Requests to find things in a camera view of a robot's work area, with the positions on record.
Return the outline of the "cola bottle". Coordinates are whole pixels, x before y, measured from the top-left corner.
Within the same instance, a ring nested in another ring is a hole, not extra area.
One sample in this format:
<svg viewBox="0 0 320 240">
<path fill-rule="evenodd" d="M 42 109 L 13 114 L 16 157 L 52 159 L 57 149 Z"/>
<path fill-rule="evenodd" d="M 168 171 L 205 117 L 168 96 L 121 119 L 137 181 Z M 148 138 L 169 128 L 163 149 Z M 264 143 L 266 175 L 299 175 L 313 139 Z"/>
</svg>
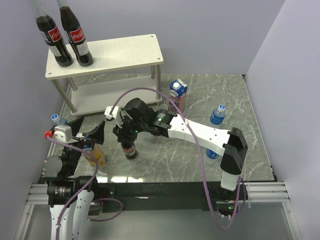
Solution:
<svg viewBox="0 0 320 240">
<path fill-rule="evenodd" d="M 29 2 L 34 12 L 36 25 L 55 61 L 61 67 L 70 66 L 73 63 L 73 59 L 66 48 L 62 34 L 55 21 L 43 8 L 39 0 L 30 0 Z"/>
<path fill-rule="evenodd" d="M 88 67 L 93 64 L 94 59 L 89 50 L 82 26 L 69 7 L 66 0 L 57 0 L 60 19 L 69 44 L 71 45 L 78 64 Z"/>
<path fill-rule="evenodd" d="M 136 151 L 136 145 L 133 141 L 131 142 L 122 142 L 121 143 L 122 151 L 127 159 L 133 160 L 137 157 L 138 153 Z"/>
</svg>

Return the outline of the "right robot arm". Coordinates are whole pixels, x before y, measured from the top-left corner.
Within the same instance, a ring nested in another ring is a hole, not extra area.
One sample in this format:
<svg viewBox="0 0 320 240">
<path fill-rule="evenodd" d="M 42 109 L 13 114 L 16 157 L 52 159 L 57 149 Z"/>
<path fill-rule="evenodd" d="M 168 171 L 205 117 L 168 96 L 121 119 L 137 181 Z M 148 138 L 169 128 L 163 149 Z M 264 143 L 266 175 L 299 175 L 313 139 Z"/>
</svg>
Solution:
<svg viewBox="0 0 320 240">
<path fill-rule="evenodd" d="M 221 197 L 230 200 L 237 194 L 238 177 L 248 151 L 248 144 L 239 128 L 217 129 L 183 119 L 181 115 L 165 109 L 154 111 L 139 98 L 130 100 L 124 108 L 108 106 L 104 114 L 108 121 L 115 121 L 113 133 L 120 143 L 132 144 L 139 133 L 146 132 L 199 144 L 214 151 L 222 157 Z"/>
</svg>

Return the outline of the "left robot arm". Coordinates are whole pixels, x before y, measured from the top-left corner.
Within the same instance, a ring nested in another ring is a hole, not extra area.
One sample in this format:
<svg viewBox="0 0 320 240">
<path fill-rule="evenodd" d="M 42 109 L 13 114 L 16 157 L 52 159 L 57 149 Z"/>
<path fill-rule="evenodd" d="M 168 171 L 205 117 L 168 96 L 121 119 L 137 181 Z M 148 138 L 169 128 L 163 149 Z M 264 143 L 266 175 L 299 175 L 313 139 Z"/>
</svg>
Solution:
<svg viewBox="0 0 320 240">
<path fill-rule="evenodd" d="M 45 160 L 42 174 L 47 183 L 52 240 L 82 240 L 90 205 L 100 195 L 96 174 L 101 156 L 93 149 L 104 143 L 105 121 L 89 132 L 80 132 L 83 121 L 81 116 L 67 124 L 54 125 L 45 133 L 47 140 L 63 146 L 62 155 Z M 83 155 L 93 162 L 94 172 L 74 177 Z"/>
</svg>

